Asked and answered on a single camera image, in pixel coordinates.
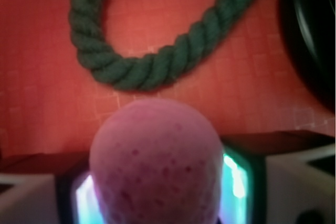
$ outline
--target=orange cutting mat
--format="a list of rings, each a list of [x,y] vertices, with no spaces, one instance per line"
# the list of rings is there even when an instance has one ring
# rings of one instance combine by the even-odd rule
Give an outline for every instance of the orange cutting mat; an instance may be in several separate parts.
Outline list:
[[[172,44],[214,0],[107,0],[104,30],[125,57]],[[198,109],[219,134],[309,129],[335,116],[297,77],[279,32],[278,0],[255,0],[215,52],[172,86],[119,92],[96,83],[69,39],[69,0],[0,0],[0,144],[4,156],[88,150],[118,108],[145,97]]]

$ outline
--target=green rope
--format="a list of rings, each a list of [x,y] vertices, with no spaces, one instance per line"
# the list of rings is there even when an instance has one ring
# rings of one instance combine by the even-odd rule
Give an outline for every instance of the green rope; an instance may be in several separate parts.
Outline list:
[[[80,64],[93,77],[119,90],[153,90],[174,82],[209,55],[252,0],[216,0],[202,19],[175,44],[143,58],[123,58],[106,42],[101,28],[103,0],[71,0],[71,41]]]

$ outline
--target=glowing screen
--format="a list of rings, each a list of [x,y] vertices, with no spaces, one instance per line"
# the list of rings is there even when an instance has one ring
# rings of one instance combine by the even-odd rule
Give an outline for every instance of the glowing screen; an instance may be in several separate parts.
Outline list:
[[[247,220],[248,177],[246,171],[224,154],[221,208],[219,217],[222,223],[245,224]],[[103,224],[93,180],[90,175],[76,190],[77,214],[79,224]]]

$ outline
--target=black object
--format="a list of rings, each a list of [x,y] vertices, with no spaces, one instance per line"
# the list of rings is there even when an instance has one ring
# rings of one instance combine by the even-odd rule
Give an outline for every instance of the black object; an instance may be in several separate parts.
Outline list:
[[[335,1],[280,0],[283,38],[299,76],[335,112]]]
[[[5,191],[11,189],[12,187],[14,187],[11,184],[0,184],[0,194],[4,193]]]
[[[335,177],[335,155],[313,160],[308,164]]]
[[[324,219],[317,210],[309,210],[301,213],[295,224],[324,224]]]
[[[218,218],[216,224],[222,224],[222,222],[220,220],[221,219]]]

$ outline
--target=pink sponge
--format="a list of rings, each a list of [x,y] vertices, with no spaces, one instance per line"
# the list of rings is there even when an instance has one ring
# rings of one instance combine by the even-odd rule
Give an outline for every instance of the pink sponge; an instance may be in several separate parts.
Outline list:
[[[209,121],[163,99],[116,112],[90,152],[101,212],[116,224],[214,224],[222,164],[222,144]]]

